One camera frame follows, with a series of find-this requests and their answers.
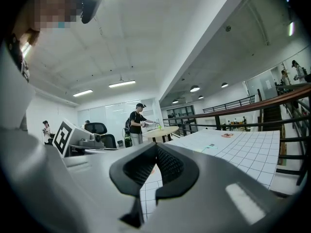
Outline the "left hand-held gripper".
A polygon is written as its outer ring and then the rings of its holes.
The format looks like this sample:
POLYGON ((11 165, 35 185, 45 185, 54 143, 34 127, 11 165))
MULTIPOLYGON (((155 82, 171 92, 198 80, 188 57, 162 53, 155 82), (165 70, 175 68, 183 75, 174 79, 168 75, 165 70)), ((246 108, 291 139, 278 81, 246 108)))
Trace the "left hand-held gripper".
POLYGON ((72 149, 84 150, 85 154, 114 152, 119 149, 104 148, 102 135, 105 134, 105 125, 100 122, 85 124, 84 128, 75 126, 64 119, 55 134, 52 145, 58 150, 62 158, 72 149))

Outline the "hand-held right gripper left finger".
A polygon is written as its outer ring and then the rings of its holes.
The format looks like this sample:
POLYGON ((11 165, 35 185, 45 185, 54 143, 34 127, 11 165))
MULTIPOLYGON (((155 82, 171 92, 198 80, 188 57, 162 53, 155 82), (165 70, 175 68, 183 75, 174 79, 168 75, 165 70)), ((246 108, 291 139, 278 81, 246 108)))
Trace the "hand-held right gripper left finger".
POLYGON ((85 194, 99 207, 105 232, 157 232, 155 214, 144 218, 147 206, 142 188, 157 160, 157 145, 146 143, 128 150, 106 151, 64 158, 69 174, 85 194))

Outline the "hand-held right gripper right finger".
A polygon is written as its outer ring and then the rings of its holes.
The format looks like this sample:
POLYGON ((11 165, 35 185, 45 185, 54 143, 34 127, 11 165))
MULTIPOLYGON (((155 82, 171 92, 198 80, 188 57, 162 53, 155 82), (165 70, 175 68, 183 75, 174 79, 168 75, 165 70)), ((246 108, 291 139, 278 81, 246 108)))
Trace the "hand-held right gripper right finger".
POLYGON ((230 162, 174 145, 158 144, 192 159, 199 176, 184 195, 159 200, 145 223, 148 233, 277 232, 290 202, 278 198, 230 162))

